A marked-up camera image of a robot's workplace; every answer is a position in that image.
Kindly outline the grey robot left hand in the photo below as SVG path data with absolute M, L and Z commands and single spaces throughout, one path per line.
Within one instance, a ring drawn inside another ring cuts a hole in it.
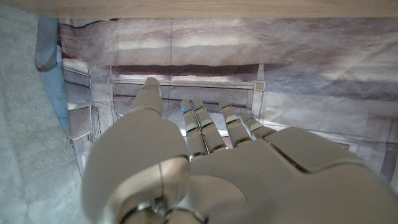
M 267 128 L 222 99 L 228 147 L 200 99 L 181 107 L 185 133 L 149 77 L 96 141 L 81 187 L 91 223 L 397 222 L 389 184 L 339 144 Z

